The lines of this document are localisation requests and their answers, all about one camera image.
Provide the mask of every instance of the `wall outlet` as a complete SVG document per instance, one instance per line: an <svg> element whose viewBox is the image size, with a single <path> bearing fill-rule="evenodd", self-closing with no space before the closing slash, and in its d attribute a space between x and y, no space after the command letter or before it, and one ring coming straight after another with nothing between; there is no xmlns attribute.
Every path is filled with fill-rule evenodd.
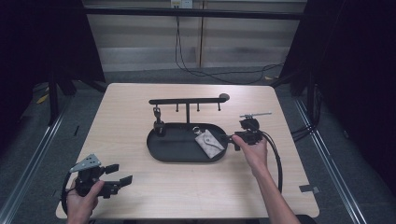
<svg viewBox="0 0 396 224"><path fill-rule="evenodd" d="M182 8L192 8L192 0L181 0Z"/></svg>
<svg viewBox="0 0 396 224"><path fill-rule="evenodd" d="M171 8L181 8L181 0L171 0Z"/></svg>

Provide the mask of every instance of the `black cable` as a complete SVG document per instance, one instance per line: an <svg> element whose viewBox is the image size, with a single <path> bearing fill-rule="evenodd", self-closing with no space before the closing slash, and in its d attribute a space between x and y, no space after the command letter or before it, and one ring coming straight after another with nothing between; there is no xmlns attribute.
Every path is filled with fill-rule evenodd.
<svg viewBox="0 0 396 224"><path fill-rule="evenodd" d="M64 210L64 213L67 215L67 194L70 192L70 190L66 190L67 182L69 182L70 179L70 172L67 172L67 175L64 177L64 184L62 185L62 195L61 195L61 203L62 203L62 209Z"/></svg>
<svg viewBox="0 0 396 224"><path fill-rule="evenodd" d="M273 68L278 67L278 66L283 66L283 64L284 64L284 63L268 64L268 65L264 66L260 70L245 71L245 72L221 72L221 73L208 74L208 73L201 72L201 71L190 70L189 68L187 68L186 64L184 63L179 27L180 27L180 21L179 21L179 17L177 17L177 38L176 38L176 46L175 46L175 62L176 62L177 67L179 69L181 69L182 71L188 72L188 73L190 73L193 76L196 76L196 77L212 77L212 78L214 78L216 80L219 80L219 81L222 81L222 82L226 82L226 83L230 83L230 84L234 84L234 85L249 85L249 84L253 84L253 83L256 83L258 81L261 81L264 71L273 69ZM183 64L183 67L177 61L177 47L179 49L180 59L181 59L181 62ZM225 80L225 79L222 79L222 78L219 78L219 77L215 77L215 76L227 75L227 74L256 74L256 73L261 73L260 77L258 77L257 79L255 79L253 81L249 81L249 82L246 82L246 83L232 82L232 81L228 81L228 80Z"/></svg>
<svg viewBox="0 0 396 224"><path fill-rule="evenodd" d="M323 97L316 88L315 90L315 114L314 114L314 120L312 120L311 124L308 126L305 126L303 128L300 128L296 131L291 132L291 135L293 135L293 141L294 143L300 141L301 139L305 138L309 134L311 134L317 127L320 119L320 111L321 111L321 104L322 104Z"/></svg>
<svg viewBox="0 0 396 224"><path fill-rule="evenodd" d="M277 152L277 148L276 148L274 139L268 133L260 131L260 129L255 127L252 123L246 122L246 124L248 124L251 128L253 128L252 129L253 131L260 132L262 134L262 136L265 138L265 140L267 140L267 142L270 144L271 148L273 149L275 158L276 158L276 165L277 165L277 188L278 188L279 192L282 193L282 188L283 188L282 162L280 160L279 153Z"/></svg>

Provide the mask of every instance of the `hand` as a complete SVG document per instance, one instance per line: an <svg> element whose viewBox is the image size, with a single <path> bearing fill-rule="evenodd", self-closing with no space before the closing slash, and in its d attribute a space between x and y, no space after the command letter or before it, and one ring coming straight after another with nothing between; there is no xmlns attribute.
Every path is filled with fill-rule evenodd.
<svg viewBox="0 0 396 224"><path fill-rule="evenodd" d="M247 163L250 165L253 174L255 175L257 169L267 168L267 140L262 139L256 145L248 145L241 137L238 135L233 135L233 141L242 148L247 159Z"/></svg>
<svg viewBox="0 0 396 224"><path fill-rule="evenodd" d="M75 180L73 181L73 190L70 190L67 194L67 223L80 224L89 222L92 211L98 204L97 195L104 184L104 181L99 180L92 186L85 197L81 197L73 189L76 185Z"/></svg>

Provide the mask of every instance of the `black curtain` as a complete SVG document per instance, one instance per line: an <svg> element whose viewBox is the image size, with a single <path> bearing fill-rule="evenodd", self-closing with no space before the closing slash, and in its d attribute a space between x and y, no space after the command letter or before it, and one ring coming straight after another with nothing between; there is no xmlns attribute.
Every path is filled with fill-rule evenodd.
<svg viewBox="0 0 396 224"><path fill-rule="evenodd" d="M72 79L105 81L91 28L84 14L51 7L83 7L80 0L0 2L0 134L9 134L50 72L62 90Z"/></svg>

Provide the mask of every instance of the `white wall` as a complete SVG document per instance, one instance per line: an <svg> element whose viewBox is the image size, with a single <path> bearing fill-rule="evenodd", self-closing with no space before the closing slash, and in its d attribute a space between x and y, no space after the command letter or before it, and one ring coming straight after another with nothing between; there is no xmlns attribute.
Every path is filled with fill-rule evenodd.
<svg viewBox="0 0 396 224"><path fill-rule="evenodd" d="M85 0L84 4L170 7L170 0ZM193 2L194 8L274 12L303 12L304 6L304 0ZM105 71L176 67L176 18L89 15L89 21ZM192 67L281 63L297 26L297 21L180 18L183 58Z"/></svg>

